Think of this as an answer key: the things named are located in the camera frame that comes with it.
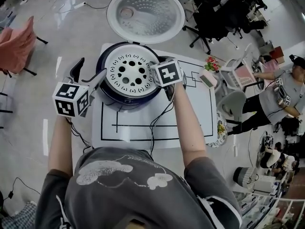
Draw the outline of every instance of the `rice cooker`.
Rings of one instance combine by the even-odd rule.
[[[165,60],[147,45],[174,37],[184,25],[184,11],[178,0],[112,0],[107,9],[110,27],[126,42],[106,49],[96,73],[107,68],[100,85],[104,104],[116,111],[145,106],[160,91],[149,66]]]

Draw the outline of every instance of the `white desk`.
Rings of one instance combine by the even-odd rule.
[[[102,46],[104,52],[112,44]],[[214,89],[207,89],[198,78],[204,62],[177,54],[154,50],[159,56],[177,58],[187,76],[186,92],[201,124],[206,143],[217,140],[217,117]],[[116,112],[102,102],[99,94],[93,101],[92,145],[94,147],[121,147],[149,149],[151,131],[149,124],[169,104],[165,91],[144,108],[133,112]],[[155,148],[180,147],[174,109],[163,115],[153,129]]]

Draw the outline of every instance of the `rice cooker lid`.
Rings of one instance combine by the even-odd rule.
[[[128,42],[154,44],[177,35],[185,14],[178,0],[112,0],[107,20]]]

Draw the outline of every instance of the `person in gray shirt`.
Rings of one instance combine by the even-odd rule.
[[[280,101],[278,93],[274,92],[272,86],[268,86],[259,95],[248,98],[244,104],[243,113],[256,111],[256,114],[242,122],[241,125],[233,127],[228,135],[247,132],[263,125],[275,125],[288,114],[298,117],[303,111],[305,106],[305,59],[297,57],[290,70],[280,69],[275,72],[254,73],[253,75],[255,78],[274,80],[274,82],[278,78],[282,79],[282,87],[291,98],[290,105],[286,106],[284,101]]]
[[[202,129],[182,83],[174,107],[184,179],[143,150],[100,147],[72,170],[71,122],[58,116],[35,228],[238,229],[240,208],[207,156]]]

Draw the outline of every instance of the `gray t-shirt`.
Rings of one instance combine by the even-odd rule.
[[[237,201],[209,158],[193,160],[184,176],[146,151],[96,148],[80,158],[70,179],[48,173],[35,228],[60,228],[65,221],[74,229],[124,229],[133,220],[152,229],[240,228]]]
[[[274,72],[274,76],[275,78],[281,78],[283,80],[283,87],[291,98],[289,106],[295,107],[301,114],[305,106],[304,84],[301,86],[295,82],[291,70],[277,70]],[[288,113],[278,105],[276,94],[271,85],[259,94],[259,101],[264,114],[273,125],[288,115]]]

